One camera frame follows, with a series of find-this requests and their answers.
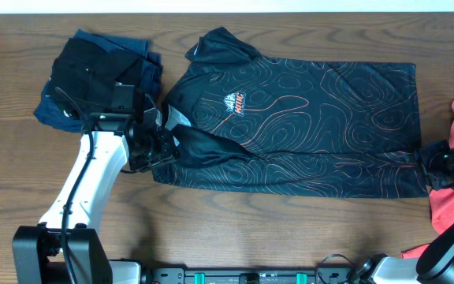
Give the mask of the black shirt with orange lines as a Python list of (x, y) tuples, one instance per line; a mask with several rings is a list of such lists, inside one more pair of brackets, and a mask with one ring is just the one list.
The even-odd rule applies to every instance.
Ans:
[(427, 194), (415, 65), (271, 58), (202, 36), (166, 95), (179, 159), (162, 184), (335, 198)]

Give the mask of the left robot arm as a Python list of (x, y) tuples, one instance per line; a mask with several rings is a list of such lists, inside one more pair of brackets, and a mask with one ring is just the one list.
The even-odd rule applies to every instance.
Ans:
[(137, 260), (109, 260), (99, 240), (102, 215), (120, 173), (174, 162), (179, 154), (162, 113), (132, 85), (116, 84), (110, 106), (84, 125), (73, 168), (50, 209), (35, 226), (20, 226), (12, 241), (19, 283), (151, 283)]

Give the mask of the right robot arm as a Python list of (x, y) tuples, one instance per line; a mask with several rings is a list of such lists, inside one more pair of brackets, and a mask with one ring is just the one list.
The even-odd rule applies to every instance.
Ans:
[[(435, 190), (454, 190), (454, 148), (441, 140), (417, 153), (427, 184)], [(454, 223), (424, 250), (417, 259), (370, 258), (353, 272), (350, 282), (412, 284), (454, 283)]]

